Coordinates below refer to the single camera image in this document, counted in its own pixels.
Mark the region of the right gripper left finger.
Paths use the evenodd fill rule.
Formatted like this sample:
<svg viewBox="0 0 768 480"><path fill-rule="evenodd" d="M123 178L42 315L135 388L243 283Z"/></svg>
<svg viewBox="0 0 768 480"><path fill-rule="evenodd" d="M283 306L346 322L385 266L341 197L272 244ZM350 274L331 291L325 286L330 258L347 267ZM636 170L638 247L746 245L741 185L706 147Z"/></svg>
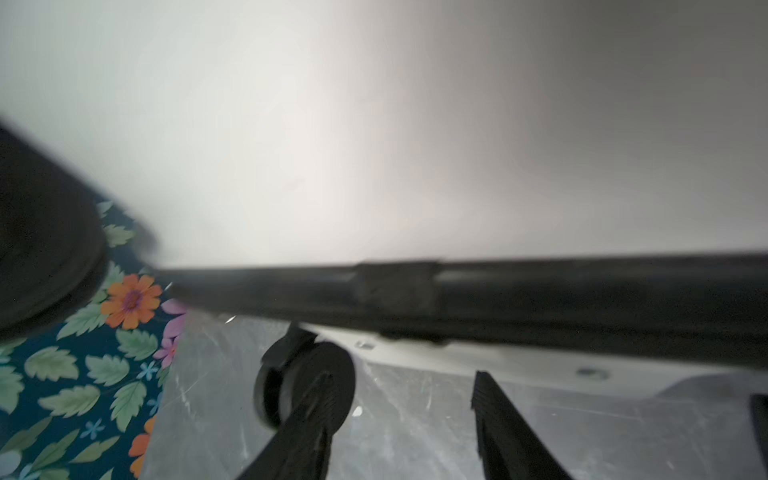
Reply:
<svg viewBox="0 0 768 480"><path fill-rule="evenodd" d="M333 402L333 381L323 374L238 479L325 479L334 435Z"/></svg>

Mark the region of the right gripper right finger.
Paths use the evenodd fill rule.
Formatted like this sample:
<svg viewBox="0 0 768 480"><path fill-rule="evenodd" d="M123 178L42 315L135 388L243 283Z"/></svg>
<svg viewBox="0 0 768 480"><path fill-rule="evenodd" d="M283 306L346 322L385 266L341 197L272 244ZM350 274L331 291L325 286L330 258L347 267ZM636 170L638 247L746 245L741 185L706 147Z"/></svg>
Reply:
<svg viewBox="0 0 768 480"><path fill-rule="evenodd" d="M571 480L485 371L475 375L471 408L476 420L478 454L487 480Z"/></svg>

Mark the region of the white hard-shell suitcase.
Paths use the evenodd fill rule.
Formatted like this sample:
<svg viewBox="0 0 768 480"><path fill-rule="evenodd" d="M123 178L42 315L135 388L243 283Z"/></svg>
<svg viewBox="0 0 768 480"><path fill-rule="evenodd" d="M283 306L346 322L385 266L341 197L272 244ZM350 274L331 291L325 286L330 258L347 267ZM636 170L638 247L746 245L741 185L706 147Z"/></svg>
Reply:
<svg viewBox="0 0 768 480"><path fill-rule="evenodd" d="M200 309L592 394L767 367L763 1L5 1L1 123Z"/></svg>

